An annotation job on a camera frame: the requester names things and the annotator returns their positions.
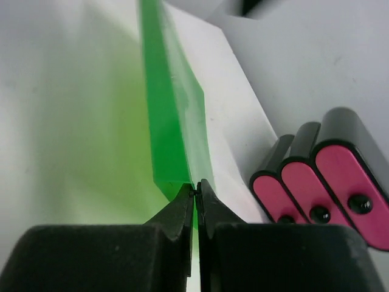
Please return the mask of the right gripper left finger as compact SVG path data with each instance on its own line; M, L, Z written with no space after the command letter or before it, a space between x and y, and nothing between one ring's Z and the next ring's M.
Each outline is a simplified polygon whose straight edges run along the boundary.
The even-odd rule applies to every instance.
M2 291L185 291L191 275L194 191L144 224L40 225L17 242Z

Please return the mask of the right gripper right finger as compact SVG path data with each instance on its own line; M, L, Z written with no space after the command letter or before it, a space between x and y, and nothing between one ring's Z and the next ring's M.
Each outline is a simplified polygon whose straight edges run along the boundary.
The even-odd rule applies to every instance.
M205 179L196 195L202 291L383 291L353 229L246 223Z

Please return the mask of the pink bottom drawer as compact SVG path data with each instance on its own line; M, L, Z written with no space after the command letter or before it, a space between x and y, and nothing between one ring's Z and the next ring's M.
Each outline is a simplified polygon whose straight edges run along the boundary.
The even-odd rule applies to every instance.
M273 222L281 224L308 222L275 177L259 175L252 181L252 189Z

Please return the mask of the black pink drawer organizer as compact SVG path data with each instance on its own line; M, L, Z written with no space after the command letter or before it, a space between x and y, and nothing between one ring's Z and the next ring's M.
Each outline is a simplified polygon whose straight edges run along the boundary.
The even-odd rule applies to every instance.
M278 179L297 209L308 221L307 223L316 224L309 221L281 177L282 168L287 163L304 162L312 167L332 200L349 221L348 227L354 228L361 235L316 166L317 153L330 145L340 145L351 150L388 205L388 160L358 114L349 108L338 107L329 110L321 122L306 122L295 134L280 136L265 156L259 169L251 176L249 189L271 222L273 221L252 189L252 181L259 175L270 175Z

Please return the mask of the pink top drawer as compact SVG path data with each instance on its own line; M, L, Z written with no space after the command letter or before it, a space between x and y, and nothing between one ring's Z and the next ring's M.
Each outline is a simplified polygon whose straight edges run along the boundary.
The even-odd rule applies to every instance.
M315 163L366 242L388 250L388 205L351 150L340 145L321 149Z

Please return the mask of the green plastic folder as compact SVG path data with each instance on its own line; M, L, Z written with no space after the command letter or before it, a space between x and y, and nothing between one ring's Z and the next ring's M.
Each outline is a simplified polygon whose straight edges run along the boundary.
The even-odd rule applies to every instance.
M172 201L183 184L213 183L204 91L162 1L140 2L153 180Z

